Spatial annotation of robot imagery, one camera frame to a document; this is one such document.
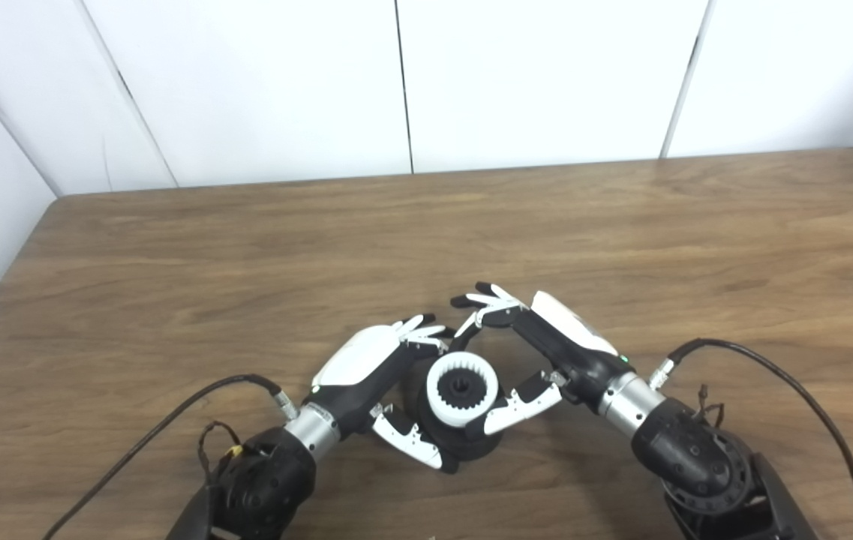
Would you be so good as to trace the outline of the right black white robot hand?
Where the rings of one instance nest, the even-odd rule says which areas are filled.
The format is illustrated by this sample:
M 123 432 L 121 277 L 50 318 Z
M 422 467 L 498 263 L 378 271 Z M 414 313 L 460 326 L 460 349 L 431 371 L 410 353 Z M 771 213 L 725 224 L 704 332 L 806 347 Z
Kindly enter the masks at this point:
M 539 371 L 495 400 L 488 412 L 465 424 L 470 440 L 490 437 L 542 414 L 560 401 L 584 404 L 601 413 L 607 399 L 636 380 L 635 369 L 605 338 L 544 291 L 528 305 L 493 283 L 478 281 L 476 291 L 451 298 L 454 308 L 474 308 L 455 331 L 451 352 L 464 351 L 481 329 L 512 329 L 552 366 Z

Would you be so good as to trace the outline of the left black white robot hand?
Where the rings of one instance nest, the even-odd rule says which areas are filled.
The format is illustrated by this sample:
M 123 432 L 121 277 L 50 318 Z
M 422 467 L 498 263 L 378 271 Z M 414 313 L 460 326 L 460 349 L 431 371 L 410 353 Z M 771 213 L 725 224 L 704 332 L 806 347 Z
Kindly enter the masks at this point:
M 319 461 L 354 434 L 373 431 L 393 448 L 446 474 L 459 469 L 451 457 L 405 412 L 382 400 L 419 360 L 447 352 L 452 329 L 430 313 L 389 325 L 373 325 L 351 336 L 313 377 L 299 417 L 286 424 Z

